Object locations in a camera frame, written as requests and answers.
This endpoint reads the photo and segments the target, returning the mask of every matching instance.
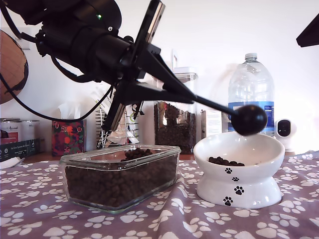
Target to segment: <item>kibble storage container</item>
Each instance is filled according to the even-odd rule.
[[[123,161],[136,148],[152,155]],[[180,149],[175,146],[126,145],[61,157],[69,201],[120,213],[176,181]]]
[[[175,76],[195,92],[198,75],[193,67],[174,68]],[[162,82],[154,79],[158,88]],[[192,154],[196,145],[196,103],[156,101],[154,105],[155,144],[178,146],[182,154]]]

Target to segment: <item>security camera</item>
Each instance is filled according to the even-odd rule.
[[[286,152],[293,152],[292,139],[296,132],[296,124],[289,119],[280,119],[275,122],[275,137],[284,145]]]

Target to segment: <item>tablecloth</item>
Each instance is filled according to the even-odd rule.
[[[1,230],[5,238],[50,239],[319,239],[319,158],[286,158],[274,178],[282,202],[259,210],[200,199],[203,175],[180,161],[177,182],[118,215],[70,203],[58,161],[2,170]]]

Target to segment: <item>pet bowl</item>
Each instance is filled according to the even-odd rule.
[[[219,205],[258,209],[281,201],[280,189],[272,177],[281,166],[284,146],[276,139],[236,132],[204,138],[194,148],[194,157],[204,175],[197,185],[202,199]],[[222,157],[245,166],[223,166],[208,162]]]

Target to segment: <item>plastic water bottle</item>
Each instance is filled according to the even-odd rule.
[[[261,133],[273,136],[274,94],[274,81],[269,71],[257,61],[256,53],[246,54],[245,62],[238,65],[230,80],[228,106],[234,110],[248,104],[261,107],[268,116],[267,125]],[[228,131],[234,131],[230,122]]]

